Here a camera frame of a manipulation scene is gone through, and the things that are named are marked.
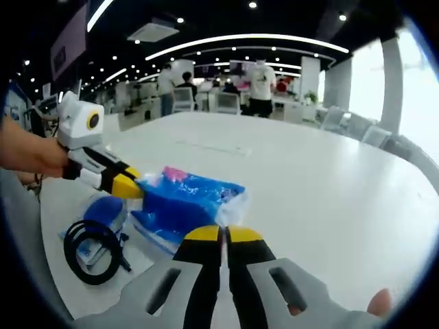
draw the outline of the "white table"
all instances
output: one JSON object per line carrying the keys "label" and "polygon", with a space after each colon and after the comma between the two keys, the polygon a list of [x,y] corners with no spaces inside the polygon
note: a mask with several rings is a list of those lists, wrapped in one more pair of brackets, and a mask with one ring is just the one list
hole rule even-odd
{"label": "white table", "polygon": [[[123,132],[112,150],[143,173],[169,165],[247,187],[252,199],[244,225],[262,233],[278,258],[290,258],[325,282],[333,300],[349,309],[365,310],[383,287],[402,297],[436,240],[439,197],[423,174],[343,136],[269,119],[191,112]],[[115,304],[122,286],[141,265],[151,264],[142,250],[128,246],[127,259],[137,257],[132,276],[119,270],[103,286],[88,287],[71,273],[57,233],[92,192],[75,182],[43,184],[46,255],[74,317]]]}

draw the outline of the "human hand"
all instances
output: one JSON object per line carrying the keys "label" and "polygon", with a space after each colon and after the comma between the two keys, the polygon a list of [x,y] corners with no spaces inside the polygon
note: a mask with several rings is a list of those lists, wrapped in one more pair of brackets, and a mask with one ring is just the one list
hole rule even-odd
{"label": "human hand", "polygon": [[11,118],[4,118],[0,131],[0,166],[5,169],[62,177],[66,151],[54,138],[26,132]]}

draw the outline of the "black cable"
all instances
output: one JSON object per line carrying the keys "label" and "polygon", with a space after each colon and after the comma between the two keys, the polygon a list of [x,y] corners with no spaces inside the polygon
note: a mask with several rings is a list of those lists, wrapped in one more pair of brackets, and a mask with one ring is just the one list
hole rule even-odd
{"label": "black cable", "polygon": [[[126,235],[121,234],[122,240],[126,240],[127,238]],[[81,242],[87,239],[93,239],[101,243],[102,247],[111,253],[110,266],[108,266],[104,273],[92,275],[86,273],[81,268],[76,256],[76,250]],[[126,262],[126,259],[123,257],[122,246],[116,234],[104,224],[96,221],[83,220],[70,226],[64,237],[64,255],[67,264],[69,264],[70,269],[76,276],[81,281],[94,286],[111,279],[116,274],[119,265],[122,265],[127,271],[131,271],[128,262]]]}

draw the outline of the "white robot head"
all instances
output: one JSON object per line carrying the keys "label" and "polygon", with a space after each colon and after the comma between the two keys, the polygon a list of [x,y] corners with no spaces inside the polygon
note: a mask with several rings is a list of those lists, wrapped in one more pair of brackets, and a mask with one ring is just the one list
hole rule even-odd
{"label": "white robot head", "polygon": [[79,101],[68,91],[58,106],[60,117],[58,141],[69,149],[90,147],[102,143],[104,107]]}

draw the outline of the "window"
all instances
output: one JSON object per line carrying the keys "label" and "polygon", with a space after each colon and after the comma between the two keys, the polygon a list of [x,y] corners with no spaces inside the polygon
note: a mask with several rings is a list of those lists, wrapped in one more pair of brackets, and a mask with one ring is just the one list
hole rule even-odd
{"label": "window", "polygon": [[403,62],[400,134],[439,163],[439,85],[433,69],[408,29],[398,31]]}
{"label": "window", "polygon": [[349,111],[379,121],[383,103],[383,48],[381,41],[376,40],[353,54]]}

